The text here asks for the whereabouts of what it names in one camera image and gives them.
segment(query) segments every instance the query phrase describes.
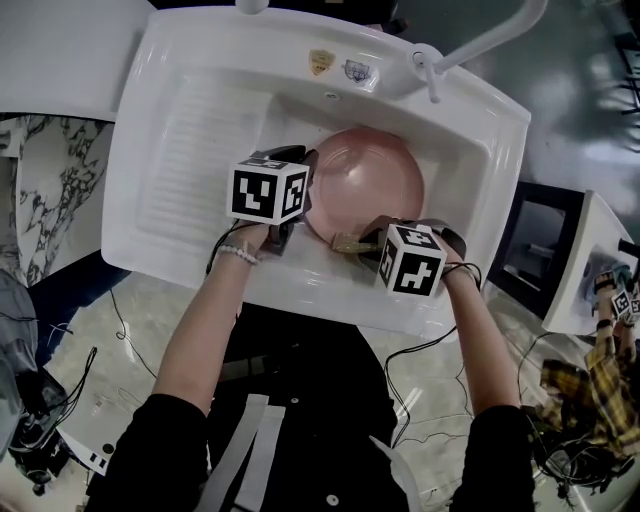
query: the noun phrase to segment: person's right arm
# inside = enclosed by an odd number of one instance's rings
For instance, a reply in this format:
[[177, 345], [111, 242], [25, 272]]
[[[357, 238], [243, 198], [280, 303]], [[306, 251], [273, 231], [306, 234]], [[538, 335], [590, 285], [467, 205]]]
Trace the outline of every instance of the person's right arm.
[[[450, 263], [460, 257], [443, 244]], [[449, 272], [444, 284], [451, 298], [462, 359], [475, 413], [465, 454], [462, 484], [452, 512], [533, 511], [534, 482], [529, 421], [520, 409], [516, 365], [476, 284], [464, 268]]]

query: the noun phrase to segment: sink basin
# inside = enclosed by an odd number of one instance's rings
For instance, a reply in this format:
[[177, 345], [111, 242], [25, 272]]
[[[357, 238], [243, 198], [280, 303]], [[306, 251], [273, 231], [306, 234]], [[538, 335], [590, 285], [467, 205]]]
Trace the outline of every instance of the sink basin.
[[[198, 287], [224, 216], [228, 166], [255, 149], [314, 147], [370, 126], [400, 137], [424, 180], [423, 217], [445, 220], [486, 275], [518, 178], [529, 113], [454, 68], [441, 102], [426, 90], [394, 100], [380, 80], [409, 43], [347, 22], [233, 7], [159, 11], [150, 23], [118, 112], [103, 210], [104, 258]], [[316, 75], [310, 53], [333, 64]], [[360, 64], [360, 75], [352, 72]], [[329, 250], [304, 224], [282, 257], [252, 273], [245, 300], [423, 337], [452, 325], [444, 287], [431, 299], [398, 298], [375, 275]]]

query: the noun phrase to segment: black shirt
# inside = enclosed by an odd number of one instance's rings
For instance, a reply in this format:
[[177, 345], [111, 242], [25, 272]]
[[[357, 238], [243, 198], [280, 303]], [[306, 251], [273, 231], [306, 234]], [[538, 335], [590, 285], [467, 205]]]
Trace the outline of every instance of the black shirt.
[[[369, 439], [389, 445], [396, 416], [382, 369], [357, 328], [256, 306], [246, 310], [245, 305], [228, 356], [240, 359], [268, 349], [270, 369], [218, 384], [208, 417], [181, 399], [152, 395], [118, 442], [87, 511], [193, 510], [207, 479], [206, 446], [215, 467], [248, 393], [268, 395], [271, 405], [287, 408], [261, 510], [407, 510], [389, 459]], [[266, 313], [274, 325], [286, 322], [289, 334], [277, 342], [261, 336]], [[514, 407], [475, 418], [451, 510], [534, 509], [528, 432], [524, 413]], [[245, 466], [229, 488], [225, 512]], [[339, 499], [337, 505], [327, 502], [329, 495]]]

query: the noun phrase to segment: pink bowl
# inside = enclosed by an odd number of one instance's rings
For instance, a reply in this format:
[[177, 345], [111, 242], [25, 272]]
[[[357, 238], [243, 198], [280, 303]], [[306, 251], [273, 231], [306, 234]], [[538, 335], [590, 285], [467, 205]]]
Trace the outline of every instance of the pink bowl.
[[422, 175], [397, 137], [372, 128], [336, 133], [320, 154], [307, 220], [328, 244], [336, 233], [362, 234], [379, 215], [418, 219], [424, 201]]

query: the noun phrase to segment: gray cloth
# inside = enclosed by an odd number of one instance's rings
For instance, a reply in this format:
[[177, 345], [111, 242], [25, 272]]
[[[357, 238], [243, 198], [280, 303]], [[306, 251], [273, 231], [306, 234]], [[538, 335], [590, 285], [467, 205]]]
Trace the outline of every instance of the gray cloth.
[[37, 371], [35, 316], [27, 289], [0, 271], [0, 460], [4, 458], [22, 411], [16, 375]]

